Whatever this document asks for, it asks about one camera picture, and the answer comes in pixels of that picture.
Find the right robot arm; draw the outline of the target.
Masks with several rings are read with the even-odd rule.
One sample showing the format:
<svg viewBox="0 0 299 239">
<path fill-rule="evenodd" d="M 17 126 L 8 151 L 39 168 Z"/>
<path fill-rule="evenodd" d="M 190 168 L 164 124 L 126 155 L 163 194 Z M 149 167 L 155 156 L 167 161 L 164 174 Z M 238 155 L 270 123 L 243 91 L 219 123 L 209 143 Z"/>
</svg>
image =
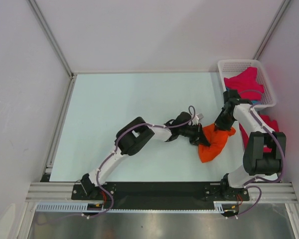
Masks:
<svg viewBox="0 0 299 239">
<path fill-rule="evenodd" d="M 220 181 L 220 195 L 226 201 L 234 201 L 238 193 L 244 193 L 255 181 L 281 181 L 287 139 L 283 132 L 269 127 L 255 110 L 255 105 L 249 99 L 241 98 L 236 90 L 224 91 L 223 99 L 224 106 L 215 121 L 216 129 L 227 131 L 237 121 L 249 135 L 242 165 L 225 174 Z M 274 174 L 278 175 L 277 179 L 267 179 Z"/>
</svg>

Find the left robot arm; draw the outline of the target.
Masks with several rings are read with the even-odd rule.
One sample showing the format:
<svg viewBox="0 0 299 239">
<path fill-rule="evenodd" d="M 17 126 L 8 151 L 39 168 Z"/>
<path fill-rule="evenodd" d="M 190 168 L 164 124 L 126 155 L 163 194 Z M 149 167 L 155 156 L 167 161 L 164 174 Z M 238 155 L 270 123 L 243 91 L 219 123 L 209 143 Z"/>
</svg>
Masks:
<svg viewBox="0 0 299 239">
<path fill-rule="evenodd" d="M 192 145 L 210 146 L 201 123 L 195 117 L 190 113 L 181 112 L 177 118 L 163 125 L 147 123 L 142 117 L 135 118 L 116 134 L 114 148 L 101 165 L 82 176 L 80 183 L 83 194 L 89 199 L 97 198 L 100 186 L 106 182 L 114 169 L 125 158 L 139 153 L 150 140 L 171 142 L 181 135 L 187 137 Z"/>
</svg>

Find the orange t shirt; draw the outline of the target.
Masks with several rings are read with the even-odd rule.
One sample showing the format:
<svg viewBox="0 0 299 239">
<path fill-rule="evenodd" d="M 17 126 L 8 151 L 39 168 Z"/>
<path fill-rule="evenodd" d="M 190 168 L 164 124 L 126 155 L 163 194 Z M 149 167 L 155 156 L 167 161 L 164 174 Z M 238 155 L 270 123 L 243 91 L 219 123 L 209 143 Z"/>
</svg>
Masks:
<svg viewBox="0 0 299 239">
<path fill-rule="evenodd" d="M 215 159 L 225 147 L 229 137 L 236 133 L 231 127 L 230 130 L 220 130 L 215 124 L 203 127 L 203 132 L 210 143 L 210 146 L 199 145 L 198 156 L 202 163 L 207 163 Z"/>
</svg>

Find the white plastic basket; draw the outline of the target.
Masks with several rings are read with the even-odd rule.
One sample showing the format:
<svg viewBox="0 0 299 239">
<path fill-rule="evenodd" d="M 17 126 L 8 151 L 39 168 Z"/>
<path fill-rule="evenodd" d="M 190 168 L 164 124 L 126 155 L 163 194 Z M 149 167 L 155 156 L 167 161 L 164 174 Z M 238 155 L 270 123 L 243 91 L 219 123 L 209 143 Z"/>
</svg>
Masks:
<svg viewBox="0 0 299 239">
<path fill-rule="evenodd" d="M 224 78 L 231 78 L 244 72 L 248 67 L 255 67 L 258 69 L 256 81 L 264 86 L 265 92 L 261 98 L 261 104 L 255 106 L 255 110 L 260 112 L 266 108 L 276 105 L 277 100 L 271 84 L 271 81 L 264 70 L 264 67 L 258 60 L 250 59 L 229 59 L 218 61 L 218 70 L 220 74 L 223 91 L 226 91 Z"/>
</svg>

